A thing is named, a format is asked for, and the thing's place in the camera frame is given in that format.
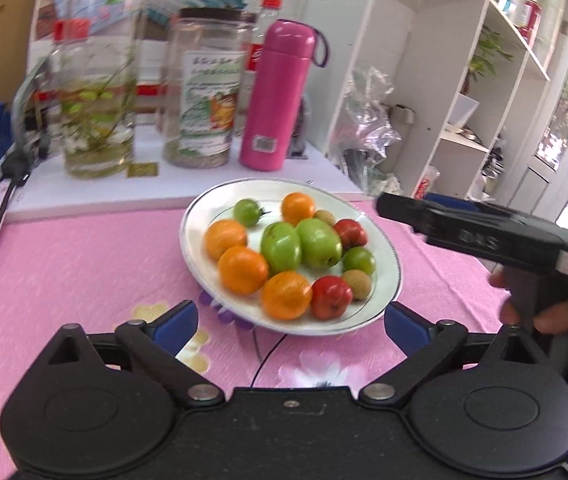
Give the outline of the person's right hand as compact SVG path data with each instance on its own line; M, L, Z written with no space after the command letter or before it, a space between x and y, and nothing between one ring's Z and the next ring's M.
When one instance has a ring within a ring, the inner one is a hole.
M506 289L503 270L500 266L494 270L488 282L492 287ZM499 320L503 324L520 324L520 315L513 307L510 300L502 304ZM568 301L554 304L553 307L544 310L534 319L534 328L538 332L547 335L561 335L568 333Z

